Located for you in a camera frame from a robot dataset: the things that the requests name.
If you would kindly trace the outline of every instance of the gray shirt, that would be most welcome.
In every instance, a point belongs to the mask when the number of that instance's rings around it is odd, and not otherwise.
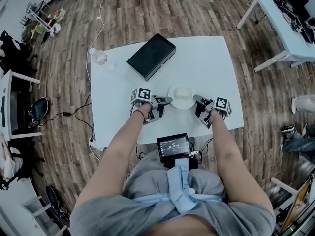
[[[168,193],[167,168],[157,151],[149,153],[131,172],[122,195],[98,197],[76,207],[71,215],[73,236],[136,236],[160,222],[179,218],[171,201],[140,204],[132,199]],[[226,196],[220,177],[202,166],[189,172],[188,182],[196,194]],[[242,202],[198,201],[187,215],[206,219],[222,236],[270,236],[274,214],[259,205]]]

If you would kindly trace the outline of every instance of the hand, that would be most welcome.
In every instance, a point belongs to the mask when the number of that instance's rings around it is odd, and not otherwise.
[[[143,113],[146,120],[149,119],[149,111],[151,110],[151,105],[149,103],[143,104],[138,110]]]
[[[4,138],[4,134],[0,133],[0,141],[5,143],[5,138]]]
[[[217,117],[221,118],[221,114],[219,114],[216,109],[211,110],[209,123],[212,124]]]

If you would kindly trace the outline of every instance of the wooden floor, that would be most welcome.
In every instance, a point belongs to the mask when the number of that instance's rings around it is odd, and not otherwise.
[[[62,111],[73,112],[90,94],[85,69],[86,52],[102,28],[97,19],[102,0],[57,0],[51,3],[66,10],[62,31],[42,45],[37,40],[34,51],[38,59],[32,100],[48,97],[49,118]],[[95,42],[103,50],[149,40],[159,32],[164,37],[224,36],[231,54],[242,100],[244,128],[233,130],[244,162],[264,190],[272,195],[271,177],[298,186],[305,176],[297,171],[298,153],[282,153],[280,128],[294,123],[301,130],[306,123],[315,123],[315,115],[292,115],[290,100],[301,94],[315,94],[314,67],[303,65],[291,69],[288,62],[279,62],[255,73],[253,68],[284,48],[272,28],[254,16],[241,30],[236,25],[247,10],[240,0],[104,0],[102,16],[105,30]],[[257,18],[263,13],[256,9]],[[91,106],[78,111],[78,117],[93,123]],[[34,175],[40,193],[45,185],[53,185],[72,210],[80,191],[97,168],[98,161],[88,148],[89,128],[74,116],[57,116],[41,128],[42,137],[35,139],[37,152],[46,159],[40,165],[44,177]],[[197,139],[201,148],[207,137]],[[213,149],[203,158],[204,164],[216,170]]]

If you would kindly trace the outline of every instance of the jeans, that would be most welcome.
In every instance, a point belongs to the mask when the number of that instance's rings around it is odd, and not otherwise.
[[[296,129],[286,133],[286,140],[282,150],[284,152],[315,152],[315,124],[307,125],[306,135],[308,138],[303,138]]]

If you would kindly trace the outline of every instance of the person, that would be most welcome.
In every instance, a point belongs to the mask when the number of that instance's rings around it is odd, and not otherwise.
[[[291,111],[293,114],[296,111],[315,112],[315,95],[301,95],[292,98]]]
[[[271,235],[275,225],[271,202],[246,169],[236,142],[216,110],[211,111],[209,122],[221,178],[199,166],[189,171],[187,179],[196,194],[214,197],[212,200],[195,200],[194,208],[179,213],[174,205],[178,203],[167,198],[172,193],[168,195],[172,181],[169,182],[169,170],[161,164],[157,151],[148,153],[124,184],[130,155],[149,111],[149,104],[142,105],[114,136],[99,167],[77,199],[70,218],[71,234]],[[159,197],[163,194],[165,198],[145,199],[154,194]],[[228,202],[219,201],[226,197]]]
[[[2,157],[0,160],[0,175],[5,180],[10,180],[18,172],[23,165],[22,158],[13,157],[11,153],[21,154],[16,148],[10,147],[10,150],[5,142],[4,135],[0,133],[0,141],[2,147]]]
[[[315,124],[305,125],[302,134],[297,132],[293,124],[284,126],[281,132],[285,135],[285,141],[280,145],[280,151],[302,153],[315,151]]]

